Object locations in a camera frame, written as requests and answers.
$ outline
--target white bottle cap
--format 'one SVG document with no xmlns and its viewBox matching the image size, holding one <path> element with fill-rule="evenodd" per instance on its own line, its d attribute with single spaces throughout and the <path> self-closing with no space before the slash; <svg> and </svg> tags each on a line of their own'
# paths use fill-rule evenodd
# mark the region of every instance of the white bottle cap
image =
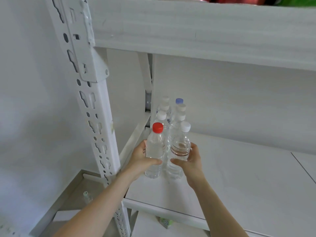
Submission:
<svg viewBox="0 0 316 237">
<path fill-rule="evenodd" d="M 178 111 L 186 111 L 186 104 L 178 104 L 177 110 Z"/>
<path fill-rule="evenodd" d="M 177 112 L 177 117 L 178 117 L 178 120 L 184 121 L 185 120 L 185 112 L 184 111 Z"/>
<path fill-rule="evenodd" d="M 163 102 L 169 102 L 169 96 L 163 96 L 163 97 L 161 98 L 161 100 L 162 100 Z"/>
<path fill-rule="evenodd" d="M 158 120 L 165 120 L 167 118 L 167 113 L 165 111 L 158 111 L 156 117 Z"/>
<path fill-rule="evenodd" d="M 169 104 L 163 102 L 163 103 L 160 104 L 159 107 L 160 107 L 160 110 L 167 111 L 169 109 Z"/>
<path fill-rule="evenodd" d="M 181 130 L 182 130 L 183 132 L 189 132 L 189 131 L 190 131 L 191 124 L 190 124 L 189 122 L 187 122 L 187 121 L 182 121 L 181 124 L 180 124 L 180 126 L 181 126 Z"/>
</svg>

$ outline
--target forearm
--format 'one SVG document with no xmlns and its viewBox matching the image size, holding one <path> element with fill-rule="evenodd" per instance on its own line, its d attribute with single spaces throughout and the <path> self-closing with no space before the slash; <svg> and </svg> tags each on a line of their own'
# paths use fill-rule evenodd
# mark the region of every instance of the forearm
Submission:
<svg viewBox="0 0 316 237">
<path fill-rule="evenodd" d="M 101 237 L 132 182 L 122 172 L 96 199 L 67 222 L 54 237 Z"/>
<path fill-rule="evenodd" d="M 212 237 L 248 237 L 205 178 L 196 181 L 193 189 L 199 200 Z"/>
</svg>

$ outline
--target perforated metal upright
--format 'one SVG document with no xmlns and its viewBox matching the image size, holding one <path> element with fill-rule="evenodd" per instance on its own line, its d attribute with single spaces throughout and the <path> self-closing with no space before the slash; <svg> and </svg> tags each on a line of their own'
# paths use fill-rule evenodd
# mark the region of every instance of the perforated metal upright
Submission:
<svg viewBox="0 0 316 237">
<path fill-rule="evenodd" d="M 86 0 L 47 0 L 47 5 L 62 51 L 69 58 L 69 71 L 76 76 L 73 84 L 77 87 L 77 101 L 106 187 L 121 165 L 106 85 L 110 71 L 94 49 L 88 3 Z M 114 217 L 121 237 L 129 237 L 127 209 L 122 203 Z"/>
</svg>

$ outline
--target blue bottle cap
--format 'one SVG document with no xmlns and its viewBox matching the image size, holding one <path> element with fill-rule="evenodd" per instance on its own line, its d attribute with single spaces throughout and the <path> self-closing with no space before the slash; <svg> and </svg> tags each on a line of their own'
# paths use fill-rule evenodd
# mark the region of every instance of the blue bottle cap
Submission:
<svg viewBox="0 0 316 237">
<path fill-rule="evenodd" d="M 176 104 L 183 104 L 183 99 L 182 98 L 177 98 L 176 99 Z"/>
</svg>

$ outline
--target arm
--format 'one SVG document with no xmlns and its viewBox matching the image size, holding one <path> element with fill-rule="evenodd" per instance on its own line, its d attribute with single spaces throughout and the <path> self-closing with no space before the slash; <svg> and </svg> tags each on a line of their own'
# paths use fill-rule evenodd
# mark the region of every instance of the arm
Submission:
<svg viewBox="0 0 316 237">
<path fill-rule="evenodd" d="M 188 161 L 171 159 L 171 162 L 182 167 L 189 186 L 195 191 L 211 236 L 248 237 L 205 179 L 198 146 L 191 143 L 191 147 Z"/>
<path fill-rule="evenodd" d="M 146 140 L 133 151 L 126 168 L 89 205 L 78 212 L 53 237 L 101 237 L 109 225 L 118 205 L 121 203 L 130 184 L 151 165 L 161 164 L 159 159 L 144 155 Z"/>
</svg>

